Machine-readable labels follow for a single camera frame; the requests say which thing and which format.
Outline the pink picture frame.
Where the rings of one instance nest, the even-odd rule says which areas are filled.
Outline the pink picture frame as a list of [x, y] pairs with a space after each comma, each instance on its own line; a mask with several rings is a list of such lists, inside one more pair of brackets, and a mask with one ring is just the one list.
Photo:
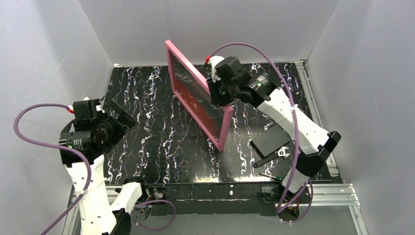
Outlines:
[[218, 151], [225, 147], [234, 109], [211, 104], [207, 79], [170, 41], [166, 40], [168, 69], [173, 94], [190, 113]]

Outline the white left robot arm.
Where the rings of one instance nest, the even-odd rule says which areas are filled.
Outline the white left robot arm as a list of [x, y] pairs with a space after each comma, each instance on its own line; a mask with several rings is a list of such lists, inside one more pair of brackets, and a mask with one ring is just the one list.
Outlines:
[[73, 182], [81, 218], [83, 235], [128, 235], [131, 232], [131, 211], [143, 197], [142, 180], [126, 179], [117, 188], [110, 203], [104, 176], [104, 155], [136, 125], [136, 120], [114, 101], [111, 116], [100, 107], [99, 99], [73, 103], [74, 119], [61, 131], [58, 144], [82, 153], [87, 162], [71, 151], [61, 150], [61, 160]]

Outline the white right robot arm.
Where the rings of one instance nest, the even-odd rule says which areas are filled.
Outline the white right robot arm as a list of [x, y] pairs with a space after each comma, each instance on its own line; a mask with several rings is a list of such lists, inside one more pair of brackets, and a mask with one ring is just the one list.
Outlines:
[[222, 107], [239, 99], [272, 118], [299, 145], [296, 166], [282, 181], [282, 188], [296, 193], [315, 176], [341, 139], [337, 131], [328, 132], [318, 126], [298, 107], [266, 72], [251, 75], [236, 57], [212, 56], [207, 80], [211, 102]]

